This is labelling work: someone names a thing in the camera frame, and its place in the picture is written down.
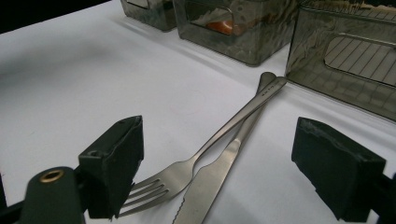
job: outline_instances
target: knife blade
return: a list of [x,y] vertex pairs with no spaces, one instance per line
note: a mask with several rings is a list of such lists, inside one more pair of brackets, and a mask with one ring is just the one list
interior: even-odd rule
[[[257,93],[275,80],[273,73],[263,73]],[[201,168],[183,197],[183,202],[175,216],[173,224],[202,223],[212,206],[248,136],[253,130],[265,105],[247,117],[241,124],[233,140],[212,163]]]

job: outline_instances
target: fork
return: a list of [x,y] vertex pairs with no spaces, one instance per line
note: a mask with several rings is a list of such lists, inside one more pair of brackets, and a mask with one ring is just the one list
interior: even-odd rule
[[186,188],[192,181],[195,163],[202,158],[204,153],[235,125],[264,105],[287,83],[284,77],[277,77],[272,82],[268,81],[273,78],[274,74],[263,73],[259,83],[261,91],[224,124],[190,159],[177,161],[158,174],[135,184],[122,207],[133,206],[133,208],[122,212],[120,217],[149,209],[159,203],[170,200]]

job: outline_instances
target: white table surface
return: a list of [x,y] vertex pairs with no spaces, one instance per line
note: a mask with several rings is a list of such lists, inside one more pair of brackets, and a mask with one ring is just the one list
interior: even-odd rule
[[[136,182],[188,159],[253,97],[262,72],[284,76],[288,53],[289,45],[247,67],[179,39],[177,30],[162,33],[125,17],[119,1],[0,35],[0,172],[7,202],[23,200],[35,174],[77,167],[80,152],[131,116],[144,120],[145,159]],[[262,114],[205,223],[344,223],[290,159],[299,117],[333,126],[386,158],[387,176],[396,172],[395,123],[288,83]],[[112,223],[172,223],[184,192]]]

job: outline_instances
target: fork handle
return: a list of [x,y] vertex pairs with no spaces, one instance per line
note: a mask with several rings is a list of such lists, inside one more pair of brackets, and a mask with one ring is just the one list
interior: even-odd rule
[[[270,76],[274,76],[272,73],[263,73],[261,76],[260,84],[265,83],[264,80],[268,80]],[[189,161],[196,163],[201,159],[202,155],[213,146],[224,134],[229,132],[234,126],[240,121],[247,118],[254,111],[264,105],[272,96],[274,96],[285,84],[287,80],[284,77],[277,77],[271,83],[269,83],[262,91],[258,92],[253,99],[251,99],[241,110],[238,111],[224,126],[222,126],[190,159]]]

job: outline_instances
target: plastic container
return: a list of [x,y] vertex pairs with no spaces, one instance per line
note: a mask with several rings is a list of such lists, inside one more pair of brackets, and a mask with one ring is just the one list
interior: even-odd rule
[[286,77],[396,120],[395,3],[302,2]]
[[291,41],[298,0],[174,0],[180,38],[250,66]]
[[176,28],[172,0],[121,0],[126,16],[168,32]]

